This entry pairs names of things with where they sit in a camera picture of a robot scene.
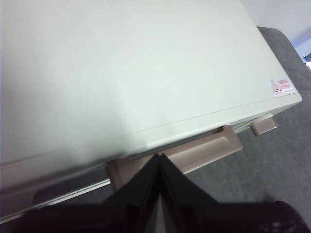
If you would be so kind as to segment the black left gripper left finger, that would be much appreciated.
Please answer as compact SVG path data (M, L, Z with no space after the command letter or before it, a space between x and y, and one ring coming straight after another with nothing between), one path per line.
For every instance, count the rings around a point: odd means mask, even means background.
M122 188L99 204L56 205L24 214L15 233L141 233L157 201L160 156L154 155Z

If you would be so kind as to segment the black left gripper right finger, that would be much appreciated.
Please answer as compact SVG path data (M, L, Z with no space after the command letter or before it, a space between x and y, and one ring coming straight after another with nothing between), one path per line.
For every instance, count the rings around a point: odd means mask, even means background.
M160 155L160 174L174 222L183 233L277 233L276 207L269 203L219 203Z

